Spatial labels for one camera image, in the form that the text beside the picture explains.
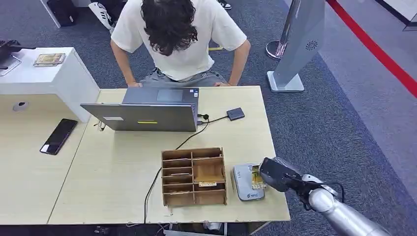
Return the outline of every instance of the cardboard compartment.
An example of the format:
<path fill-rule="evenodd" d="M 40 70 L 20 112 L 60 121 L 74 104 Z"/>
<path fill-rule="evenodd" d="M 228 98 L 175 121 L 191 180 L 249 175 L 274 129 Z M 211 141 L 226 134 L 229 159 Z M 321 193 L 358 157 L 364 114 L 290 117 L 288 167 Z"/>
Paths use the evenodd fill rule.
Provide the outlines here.
<path fill-rule="evenodd" d="M 162 191 L 163 193 L 193 192 L 193 185 L 189 183 L 164 184 Z"/>
<path fill-rule="evenodd" d="M 162 194 L 165 206 L 226 204 L 223 150 L 163 151 Z"/>
<path fill-rule="evenodd" d="M 162 176 L 182 176 L 182 175 L 192 175 L 192 173 L 193 173 L 193 170 L 191 167 L 162 169 Z"/>
<path fill-rule="evenodd" d="M 226 190 L 212 190 L 204 192 L 195 192 L 195 204 L 208 205 L 208 204 L 226 204 Z"/>
<path fill-rule="evenodd" d="M 163 176 L 162 184 L 179 184 L 179 183 L 192 183 L 192 175 L 179 175 L 179 176 Z"/>
<path fill-rule="evenodd" d="M 223 183 L 216 183 L 216 186 L 204 186 L 200 187 L 198 184 L 194 184 L 194 191 L 210 191 L 210 190 L 224 190 L 226 189 L 226 184 Z"/>
<path fill-rule="evenodd" d="M 225 181 L 223 157 L 193 159 L 194 182 Z"/>
<path fill-rule="evenodd" d="M 165 206 L 183 206 L 193 204 L 193 193 L 164 194 Z"/>
<path fill-rule="evenodd" d="M 199 157 L 223 157 L 223 150 L 218 147 L 193 149 L 193 158 Z"/>
<path fill-rule="evenodd" d="M 191 152 L 188 150 L 170 150 L 162 152 L 162 160 L 191 159 Z"/>
<path fill-rule="evenodd" d="M 173 167 L 191 167 L 191 158 L 163 160 L 162 168 L 173 168 Z"/>

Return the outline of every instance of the black phone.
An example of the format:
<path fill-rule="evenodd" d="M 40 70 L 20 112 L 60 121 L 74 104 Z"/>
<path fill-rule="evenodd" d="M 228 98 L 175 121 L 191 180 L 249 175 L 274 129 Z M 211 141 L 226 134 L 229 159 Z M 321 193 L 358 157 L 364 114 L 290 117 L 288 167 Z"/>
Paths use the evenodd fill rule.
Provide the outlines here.
<path fill-rule="evenodd" d="M 66 139 L 74 130 L 78 121 L 72 119 L 62 119 L 55 130 L 41 147 L 40 152 L 50 155 L 56 155 L 64 145 Z"/>

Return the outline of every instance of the hand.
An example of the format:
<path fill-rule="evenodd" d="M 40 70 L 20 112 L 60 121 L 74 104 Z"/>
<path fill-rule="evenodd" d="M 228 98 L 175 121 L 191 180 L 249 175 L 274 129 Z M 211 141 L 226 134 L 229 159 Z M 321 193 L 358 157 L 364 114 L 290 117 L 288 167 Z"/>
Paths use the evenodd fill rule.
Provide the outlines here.
<path fill-rule="evenodd" d="M 131 82 L 127 84 L 128 87 L 143 87 L 142 83 Z"/>
<path fill-rule="evenodd" d="M 231 86 L 229 83 L 221 83 L 217 82 L 214 84 L 215 87 L 224 87 L 224 86 Z"/>

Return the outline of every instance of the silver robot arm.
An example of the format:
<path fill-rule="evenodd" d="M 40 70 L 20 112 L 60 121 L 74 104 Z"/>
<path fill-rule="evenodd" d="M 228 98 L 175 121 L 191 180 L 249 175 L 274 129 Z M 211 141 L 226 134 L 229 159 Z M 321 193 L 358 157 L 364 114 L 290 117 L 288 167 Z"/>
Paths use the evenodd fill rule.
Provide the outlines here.
<path fill-rule="evenodd" d="M 313 209 L 329 222 L 340 236 L 390 236 L 379 224 L 338 201 L 338 193 L 311 175 L 300 175 L 283 160 L 265 158 L 260 166 L 262 179 L 280 192 L 295 190 L 306 210 Z"/>

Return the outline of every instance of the touchpad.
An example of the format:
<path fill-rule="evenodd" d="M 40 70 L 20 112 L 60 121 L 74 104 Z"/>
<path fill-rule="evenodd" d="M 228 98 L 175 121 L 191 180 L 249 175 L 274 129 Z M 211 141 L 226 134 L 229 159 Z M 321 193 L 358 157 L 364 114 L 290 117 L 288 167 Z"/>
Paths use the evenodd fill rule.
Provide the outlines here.
<path fill-rule="evenodd" d="M 158 91 L 157 101 L 182 101 L 182 90 L 181 89 L 160 89 Z"/>

